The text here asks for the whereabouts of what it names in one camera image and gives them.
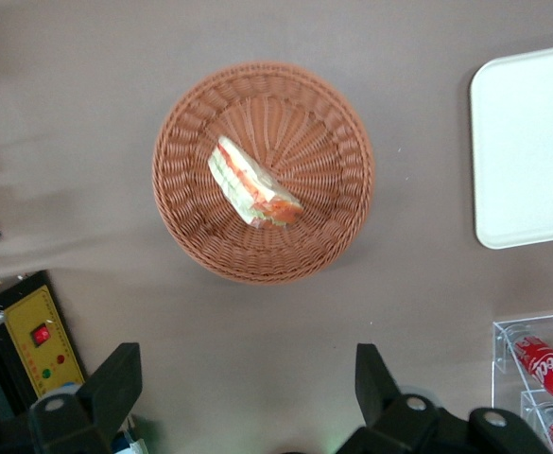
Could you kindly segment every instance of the white tray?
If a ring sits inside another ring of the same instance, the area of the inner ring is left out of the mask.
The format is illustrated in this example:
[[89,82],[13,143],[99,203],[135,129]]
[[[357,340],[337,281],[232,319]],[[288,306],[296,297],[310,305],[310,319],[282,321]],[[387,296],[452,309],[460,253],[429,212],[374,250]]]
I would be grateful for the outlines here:
[[491,249],[553,240],[553,49],[482,66],[471,104],[477,238]]

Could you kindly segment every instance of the coca-cola logo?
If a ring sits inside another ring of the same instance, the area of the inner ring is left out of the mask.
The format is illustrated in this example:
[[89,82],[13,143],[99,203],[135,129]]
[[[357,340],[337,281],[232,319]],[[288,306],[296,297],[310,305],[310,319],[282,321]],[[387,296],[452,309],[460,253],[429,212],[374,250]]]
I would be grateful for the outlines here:
[[532,367],[532,374],[541,383],[543,383],[544,378],[549,371],[553,372],[553,353],[547,353],[541,359],[536,361]]

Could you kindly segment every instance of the table surface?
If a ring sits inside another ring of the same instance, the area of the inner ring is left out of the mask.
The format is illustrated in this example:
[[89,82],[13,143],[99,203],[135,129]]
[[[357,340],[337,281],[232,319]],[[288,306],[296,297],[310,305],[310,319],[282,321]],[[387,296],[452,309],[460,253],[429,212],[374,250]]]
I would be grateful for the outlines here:
[[[154,452],[331,453],[362,424],[354,350],[466,417],[491,402],[493,320],[553,311],[553,242],[475,238],[469,86],[553,47],[543,1],[0,1],[0,276],[49,269],[92,371],[139,341]],[[372,140],[362,232],[328,269],[224,280],[166,231],[153,144],[207,74],[289,61]]]

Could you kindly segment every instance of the clear acrylic holder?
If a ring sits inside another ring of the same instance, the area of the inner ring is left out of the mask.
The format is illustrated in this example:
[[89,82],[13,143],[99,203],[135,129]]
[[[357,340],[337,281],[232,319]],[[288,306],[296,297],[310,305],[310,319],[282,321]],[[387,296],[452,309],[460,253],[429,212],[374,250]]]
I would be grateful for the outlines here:
[[510,410],[524,418],[553,452],[543,417],[537,408],[553,403],[549,394],[525,370],[509,348],[506,328],[522,324],[553,348],[553,315],[493,323],[493,401],[495,408]]

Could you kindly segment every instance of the screw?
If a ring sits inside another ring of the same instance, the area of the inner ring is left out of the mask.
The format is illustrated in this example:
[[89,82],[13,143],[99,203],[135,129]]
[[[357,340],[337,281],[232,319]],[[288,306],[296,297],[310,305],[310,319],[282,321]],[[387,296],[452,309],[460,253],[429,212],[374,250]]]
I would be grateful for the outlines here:
[[53,411],[57,409],[61,409],[64,405],[63,399],[51,399],[49,402],[45,404],[45,411]]
[[427,408],[427,404],[423,402],[419,397],[409,397],[406,400],[406,404],[413,410],[423,411]]
[[489,424],[497,427],[503,428],[507,425],[507,420],[496,411],[487,411],[484,413],[484,419],[489,422]]

